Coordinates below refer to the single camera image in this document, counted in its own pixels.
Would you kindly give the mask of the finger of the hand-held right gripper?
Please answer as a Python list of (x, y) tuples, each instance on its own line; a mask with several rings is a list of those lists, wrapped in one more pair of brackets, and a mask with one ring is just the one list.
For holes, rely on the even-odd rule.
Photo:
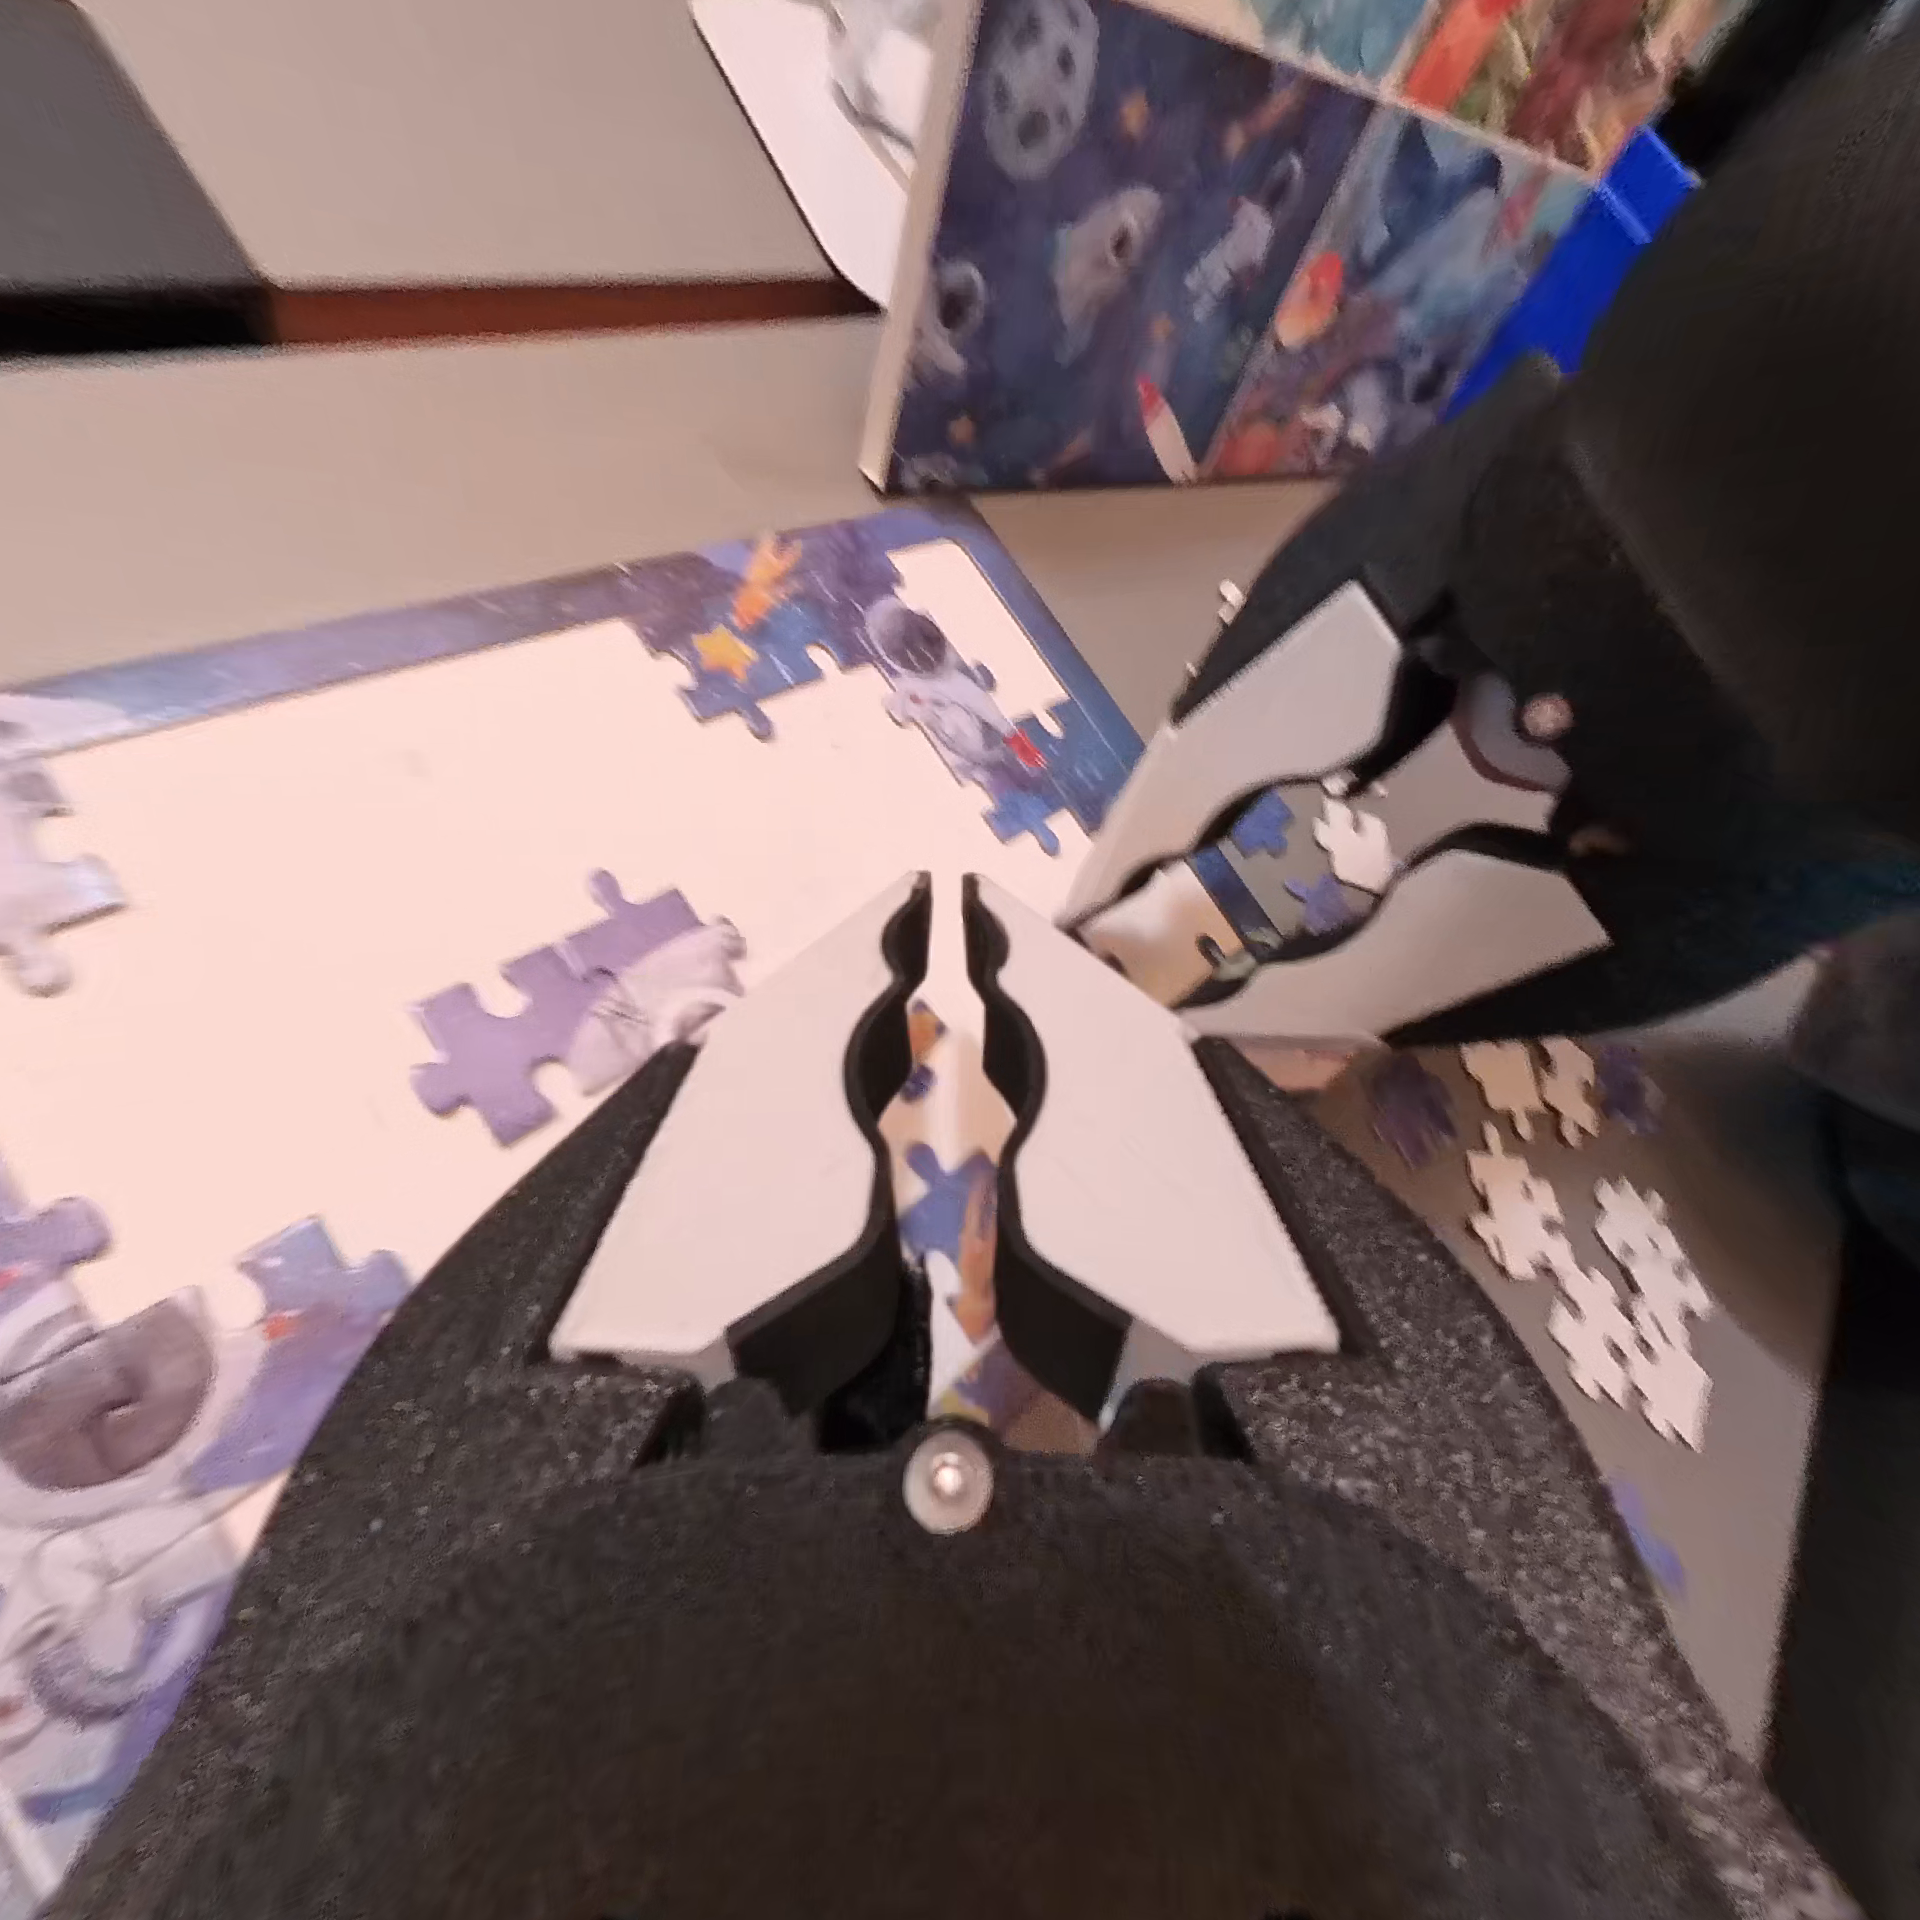
[(1254, 660), (1148, 737), (1062, 901), (1084, 926), (1215, 834), (1259, 790), (1330, 774), (1384, 733), (1400, 638), (1344, 583)]
[(1294, 922), (1247, 929), (1173, 1014), (1196, 1037), (1382, 1041), (1612, 941), (1539, 831), (1472, 828), (1411, 861), (1359, 834), (1359, 879), (1322, 855), (1284, 878)]

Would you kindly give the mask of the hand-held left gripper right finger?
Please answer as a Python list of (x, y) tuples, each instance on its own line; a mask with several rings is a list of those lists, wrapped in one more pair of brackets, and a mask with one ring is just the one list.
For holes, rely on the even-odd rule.
[(995, 879), (963, 878), (997, 1157), (1000, 1341), (1111, 1420), (1141, 1381), (1333, 1356), (1336, 1316), (1182, 1018)]

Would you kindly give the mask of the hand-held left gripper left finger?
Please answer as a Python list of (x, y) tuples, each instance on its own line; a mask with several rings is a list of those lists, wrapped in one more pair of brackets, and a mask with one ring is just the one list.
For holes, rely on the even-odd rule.
[(916, 1058), (931, 876), (906, 870), (698, 1046), (548, 1335), (567, 1361), (861, 1373), (903, 1287), (879, 1119)]

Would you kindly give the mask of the grey satellite puzzle piece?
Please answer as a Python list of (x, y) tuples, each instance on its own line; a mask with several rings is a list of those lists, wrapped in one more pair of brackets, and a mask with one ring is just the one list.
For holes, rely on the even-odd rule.
[(612, 1088), (658, 1049), (695, 1041), (743, 991), (747, 944), (731, 919), (701, 919), (683, 890), (630, 897), (591, 870), (594, 916), (514, 957), (503, 976), (532, 1022), (526, 1074), (562, 1068), (586, 1094)]

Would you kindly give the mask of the blue starry puzzle piece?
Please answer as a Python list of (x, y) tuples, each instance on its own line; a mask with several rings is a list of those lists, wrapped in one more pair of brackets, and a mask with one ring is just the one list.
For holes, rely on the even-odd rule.
[(1687, 1567), (1679, 1552), (1659, 1532), (1640, 1490), (1630, 1478), (1612, 1476), (1606, 1478), (1606, 1492), (1653, 1585), (1668, 1599), (1685, 1599), (1688, 1594)]
[(1048, 776), (995, 776), (975, 784), (986, 798), (981, 817), (999, 842), (1007, 847), (1015, 842), (1031, 842), (1045, 857), (1059, 858), (1062, 852), (1059, 817), (1062, 817), (1070, 809), (1055, 782)]

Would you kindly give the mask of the pile of puzzle pieces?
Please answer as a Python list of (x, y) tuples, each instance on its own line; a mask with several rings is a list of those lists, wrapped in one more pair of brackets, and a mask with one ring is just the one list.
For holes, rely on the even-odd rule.
[(1565, 1391), (1699, 1455), (1722, 1314), (1651, 1167), (1659, 1089), (1630, 1044), (1371, 1049), (1319, 1096), (1330, 1133), (1511, 1306)]

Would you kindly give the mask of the blue space puzzle frame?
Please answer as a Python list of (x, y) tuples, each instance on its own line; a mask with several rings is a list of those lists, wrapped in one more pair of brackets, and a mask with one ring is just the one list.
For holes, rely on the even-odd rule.
[[(981, 524), (844, 521), (992, 674), (1011, 725), (1071, 697), (1139, 733)], [(310, 1215), (343, 1256), (392, 1253), (423, 1280), (620, 1080), (586, 1094), (542, 1068), (556, 1117), (500, 1148), (471, 1110), (419, 1101), (410, 1069), (434, 1046), (411, 1008), (468, 982), (514, 1013), (500, 968), (591, 921), (594, 870), (733, 921), (743, 991), (931, 870), (942, 916), (916, 996), (968, 1056), (965, 1132), (951, 1159), (933, 1148), (948, 1166), (997, 1154), (1007, 1121), (975, 1068), (955, 882), (988, 872), (1048, 914), (1091, 837), (1062, 816), (1059, 858), (999, 842), (979, 784), (890, 716), (875, 662), (822, 662), (773, 698), (767, 742), (698, 721), (680, 669), (627, 620), (647, 561), (4, 694), (72, 809), (40, 845), (102, 858), (128, 895), (59, 937), (67, 991), (4, 970), (3, 1005), (4, 1175), (34, 1207), (102, 1214), (109, 1247), (79, 1268), (101, 1319), (200, 1287), (238, 1321), (253, 1303), (238, 1256)]]

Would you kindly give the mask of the moon crater puzzle piece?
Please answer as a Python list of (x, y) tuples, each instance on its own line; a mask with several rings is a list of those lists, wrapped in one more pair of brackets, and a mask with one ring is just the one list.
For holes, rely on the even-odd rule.
[(70, 816), (38, 742), (22, 719), (3, 721), (3, 960), (32, 996), (67, 991), (72, 966), (59, 937), (122, 912), (128, 895), (95, 855), (56, 855), (40, 845), (47, 822)]

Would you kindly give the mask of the person's right forearm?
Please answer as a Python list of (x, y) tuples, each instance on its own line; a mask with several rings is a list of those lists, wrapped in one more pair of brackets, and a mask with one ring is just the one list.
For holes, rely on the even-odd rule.
[(1791, 1030), (1839, 1209), (1784, 1644), (1797, 1745), (1844, 1805), (1916, 1799), (1918, 922), (1834, 945)]

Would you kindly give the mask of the plain purple puzzle piece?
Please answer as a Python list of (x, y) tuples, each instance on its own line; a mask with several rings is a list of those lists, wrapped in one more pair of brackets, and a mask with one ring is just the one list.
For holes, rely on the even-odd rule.
[(556, 1117), (536, 1072), (557, 1065), (591, 1008), (591, 982), (559, 945), (527, 950), (500, 968), (519, 993), (509, 1014), (491, 1013), (468, 982), (413, 1004), (434, 1058), (410, 1069), (419, 1101), (436, 1117), (468, 1110), (495, 1145), (527, 1138)]

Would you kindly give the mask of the white astronaut puzzle piece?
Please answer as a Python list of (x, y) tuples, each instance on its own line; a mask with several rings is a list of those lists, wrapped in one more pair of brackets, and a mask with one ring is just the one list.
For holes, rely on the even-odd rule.
[(918, 729), (955, 776), (990, 784), (1003, 773), (1013, 725), (997, 705), (992, 674), (959, 657), (943, 628), (899, 596), (882, 596), (864, 624), (886, 680), (886, 712)]

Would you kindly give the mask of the blue plastic bin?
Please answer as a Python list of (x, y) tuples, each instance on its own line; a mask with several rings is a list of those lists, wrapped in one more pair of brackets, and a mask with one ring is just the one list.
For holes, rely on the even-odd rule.
[(1571, 374), (1627, 272), (1693, 189), (1696, 174), (1658, 128), (1637, 129), (1494, 326), (1444, 417), (1461, 415), (1530, 357)]

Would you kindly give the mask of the space print puzzle box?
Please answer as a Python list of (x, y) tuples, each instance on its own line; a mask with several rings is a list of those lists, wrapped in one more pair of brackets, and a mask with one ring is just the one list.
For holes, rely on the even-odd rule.
[(1412, 442), (1744, 12), (957, 5), (864, 477), (1341, 477)]

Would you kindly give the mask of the joined comet star puzzle pieces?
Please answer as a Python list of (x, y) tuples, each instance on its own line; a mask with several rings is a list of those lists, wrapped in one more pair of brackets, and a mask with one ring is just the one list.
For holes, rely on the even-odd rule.
[(638, 566), (627, 620), (652, 656), (671, 660), (679, 698), (701, 721), (736, 719), (774, 737), (767, 704), (875, 662), (869, 612), (899, 591), (894, 554), (850, 521), (770, 532), (736, 554), (687, 551)]

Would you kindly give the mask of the adjacent grey table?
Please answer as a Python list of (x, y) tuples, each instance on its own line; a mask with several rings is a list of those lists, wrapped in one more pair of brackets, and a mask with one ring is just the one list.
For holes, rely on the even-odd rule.
[(687, 5), (4, 5), (4, 359), (869, 316)]

